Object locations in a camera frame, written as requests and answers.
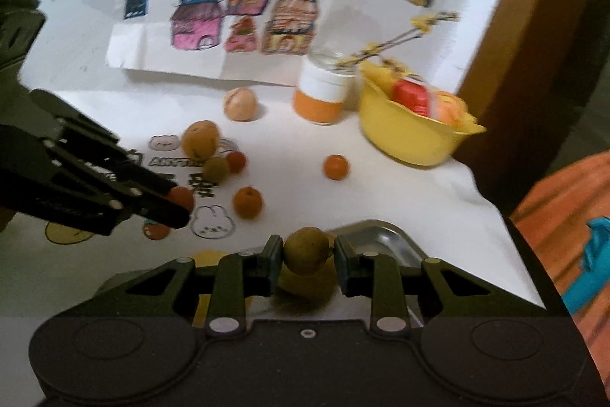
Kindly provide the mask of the orange packet in bowl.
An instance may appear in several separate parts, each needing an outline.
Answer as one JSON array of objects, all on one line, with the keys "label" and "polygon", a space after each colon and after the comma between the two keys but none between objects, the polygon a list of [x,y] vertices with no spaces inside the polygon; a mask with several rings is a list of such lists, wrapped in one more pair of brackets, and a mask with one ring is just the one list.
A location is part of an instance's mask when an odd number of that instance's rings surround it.
[{"label": "orange packet in bowl", "polygon": [[433,117],[456,130],[475,124],[477,119],[468,111],[467,104],[458,96],[436,90],[434,94],[435,111]]}]

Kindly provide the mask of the yellow-green round fruit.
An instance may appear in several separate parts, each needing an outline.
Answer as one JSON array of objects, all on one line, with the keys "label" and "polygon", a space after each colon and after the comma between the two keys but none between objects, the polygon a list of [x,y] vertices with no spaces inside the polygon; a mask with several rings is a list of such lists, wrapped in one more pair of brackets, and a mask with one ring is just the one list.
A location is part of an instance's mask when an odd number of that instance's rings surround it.
[{"label": "yellow-green round fruit", "polygon": [[284,263],[299,276],[312,276],[330,256],[330,239],[316,227],[303,227],[292,233],[284,243]]}]

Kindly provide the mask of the orange dress lady poster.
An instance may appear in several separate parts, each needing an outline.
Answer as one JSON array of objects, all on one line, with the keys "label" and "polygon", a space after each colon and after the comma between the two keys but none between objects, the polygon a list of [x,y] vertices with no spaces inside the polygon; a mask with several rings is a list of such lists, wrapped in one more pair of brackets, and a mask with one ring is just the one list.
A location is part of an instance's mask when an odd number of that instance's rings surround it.
[{"label": "orange dress lady poster", "polygon": [[[589,221],[609,215],[609,153],[596,153],[537,182],[511,214],[559,293],[584,274]],[[609,385],[609,286],[573,318],[604,386]]]}]

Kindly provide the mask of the small green fruit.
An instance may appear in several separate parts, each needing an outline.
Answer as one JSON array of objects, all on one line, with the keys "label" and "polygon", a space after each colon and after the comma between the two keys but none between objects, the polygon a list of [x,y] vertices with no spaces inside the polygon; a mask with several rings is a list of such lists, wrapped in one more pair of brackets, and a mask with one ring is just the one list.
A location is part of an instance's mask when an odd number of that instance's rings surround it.
[{"label": "small green fruit", "polygon": [[203,165],[202,178],[212,184],[221,184],[231,174],[228,159],[221,156],[209,158]]}]

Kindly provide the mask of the large yellow round fruit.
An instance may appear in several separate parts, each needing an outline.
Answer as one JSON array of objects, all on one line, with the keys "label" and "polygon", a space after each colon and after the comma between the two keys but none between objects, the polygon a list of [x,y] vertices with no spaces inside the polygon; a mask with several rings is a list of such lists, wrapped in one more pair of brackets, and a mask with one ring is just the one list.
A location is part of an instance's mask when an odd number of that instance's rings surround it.
[{"label": "large yellow round fruit", "polygon": [[278,287],[300,298],[310,299],[311,301],[325,301],[330,299],[335,287],[337,286],[337,275],[334,265],[334,239],[330,239],[330,256],[325,265],[312,276],[299,276],[293,273],[284,263],[283,247],[283,266],[278,279]]}]

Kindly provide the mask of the yellow flower twig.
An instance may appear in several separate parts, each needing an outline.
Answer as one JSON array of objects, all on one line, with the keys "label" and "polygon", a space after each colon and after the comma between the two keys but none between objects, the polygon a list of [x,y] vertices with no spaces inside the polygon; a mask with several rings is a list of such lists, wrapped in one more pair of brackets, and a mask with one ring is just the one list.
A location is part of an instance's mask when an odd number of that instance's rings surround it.
[{"label": "yellow flower twig", "polygon": [[384,51],[398,45],[420,39],[428,34],[433,27],[441,23],[457,23],[461,19],[458,12],[439,11],[436,13],[419,14],[411,18],[411,28],[383,42],[369,42],[360,51],[340,57],[333,64],[335,69],[353,68],[370,58],[379,57]]}]

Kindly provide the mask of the red packet in bowl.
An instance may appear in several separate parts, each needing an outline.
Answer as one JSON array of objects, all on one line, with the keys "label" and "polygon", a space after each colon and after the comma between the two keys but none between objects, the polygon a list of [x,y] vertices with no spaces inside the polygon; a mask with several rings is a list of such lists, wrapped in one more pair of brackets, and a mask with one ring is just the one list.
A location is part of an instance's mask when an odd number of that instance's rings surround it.
[{"label": "red packet in bowl", "polygon": [[431,94],[418,80],[399,79],[393,85],[390,99],[419,116],[432,117]]}]

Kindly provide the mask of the yellow plastic bowl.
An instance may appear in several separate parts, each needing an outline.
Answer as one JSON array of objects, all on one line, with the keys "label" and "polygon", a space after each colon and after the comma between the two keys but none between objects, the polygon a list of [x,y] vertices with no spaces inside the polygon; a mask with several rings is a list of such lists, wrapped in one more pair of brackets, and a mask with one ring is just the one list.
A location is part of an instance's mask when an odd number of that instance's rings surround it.
[{"label": "yellow plastic bowl", "polygon": [[[360,126],[367,140],[390,157],[415,166],[431,167],[450,158],[468,137],[486,128],[478,123],[456,130],[433,117],[434,94],[438,90],[416,74],[402,68],[364,61],[359,64],[363,88],[359,104]],[[399,79],[414,79],[431,94],[432,117],[419,116],[390,99]]]}]

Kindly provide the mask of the metal tray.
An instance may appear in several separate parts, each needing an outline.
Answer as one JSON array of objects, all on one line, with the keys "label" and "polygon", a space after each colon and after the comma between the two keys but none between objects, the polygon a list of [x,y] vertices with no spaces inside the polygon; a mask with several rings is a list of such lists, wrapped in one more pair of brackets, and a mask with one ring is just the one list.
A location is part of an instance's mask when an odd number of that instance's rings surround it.
[{"label": "metal tray", "polygon": [[346,239],[357,254],[389,255],[404,267],[419,267],[428,257],[406,232],[382,220],[364,220],[332,228],[329,234]]}]

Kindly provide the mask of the brown wooden post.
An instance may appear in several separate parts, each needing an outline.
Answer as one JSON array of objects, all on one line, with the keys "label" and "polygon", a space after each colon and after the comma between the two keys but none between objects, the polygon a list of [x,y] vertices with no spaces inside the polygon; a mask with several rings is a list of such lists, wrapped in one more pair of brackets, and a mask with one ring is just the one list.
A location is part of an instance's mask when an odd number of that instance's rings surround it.
[{"label": "brown wooden post", "polygon": [[459,146],[456,159],[482,185],[506,165],[525,117],[523,76],[515,68],[540,0],[499,0],[459,91],[486,128]]}]

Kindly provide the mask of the small orange tangerine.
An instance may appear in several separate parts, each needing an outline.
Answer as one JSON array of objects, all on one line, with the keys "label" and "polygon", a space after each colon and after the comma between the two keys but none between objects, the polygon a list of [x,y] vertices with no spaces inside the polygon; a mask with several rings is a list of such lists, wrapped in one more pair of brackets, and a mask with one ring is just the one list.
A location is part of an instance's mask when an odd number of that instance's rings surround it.
[{"label": "small orange tangerine", "polygon": [[342,181],[350,173],[350,162],[342,155],[329,155],[324,161],[323,171],[328,179]]}]

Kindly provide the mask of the pale peach round fruit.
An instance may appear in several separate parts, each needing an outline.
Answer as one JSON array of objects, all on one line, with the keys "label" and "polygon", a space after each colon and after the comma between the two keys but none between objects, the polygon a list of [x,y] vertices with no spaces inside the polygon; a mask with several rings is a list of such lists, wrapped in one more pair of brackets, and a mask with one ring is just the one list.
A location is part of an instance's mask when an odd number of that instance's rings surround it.
[{"label": "pale peach round fruit", "polygon": [[248,122],[257,116],[258,101],[253,90],[240,87],[228,91],[223,98],[223,111],[231,121]]}]

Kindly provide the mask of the small red cherry tomato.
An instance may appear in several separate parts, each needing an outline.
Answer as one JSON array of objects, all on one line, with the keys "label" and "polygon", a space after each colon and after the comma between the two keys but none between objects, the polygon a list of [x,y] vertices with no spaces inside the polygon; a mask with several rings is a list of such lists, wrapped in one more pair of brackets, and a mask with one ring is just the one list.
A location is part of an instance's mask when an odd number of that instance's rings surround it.
[{"label": "small red cherry tomato", "polygon": [[239,174],[247,165],[247,157],[240,151],[231,151],[225,157],[233,175]]}]

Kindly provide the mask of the orange white glass jar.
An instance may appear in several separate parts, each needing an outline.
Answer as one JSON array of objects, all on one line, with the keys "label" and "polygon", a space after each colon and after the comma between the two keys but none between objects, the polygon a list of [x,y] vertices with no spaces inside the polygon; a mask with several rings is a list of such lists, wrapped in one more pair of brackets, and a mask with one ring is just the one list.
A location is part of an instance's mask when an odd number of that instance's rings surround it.
[{"label": "orange white glass jar", "polygon": [[353,66],[339,66],[339,59],[339,54],[326,48],[311,48],[292,97],[298,116],[318,125],[339,120],[356,74]]}]

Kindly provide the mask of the brown-yellow pear fruit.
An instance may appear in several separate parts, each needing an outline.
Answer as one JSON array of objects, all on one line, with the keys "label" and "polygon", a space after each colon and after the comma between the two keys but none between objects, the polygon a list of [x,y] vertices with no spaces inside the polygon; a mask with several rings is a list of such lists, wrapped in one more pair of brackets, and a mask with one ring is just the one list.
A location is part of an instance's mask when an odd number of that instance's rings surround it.
[{"label": "brown-yellow pear fruit", "polygon": [[220,141],[218,126],[212,121],[192,123],[182,135],[182,149],[187,157],[205,161],[217,151]]}]

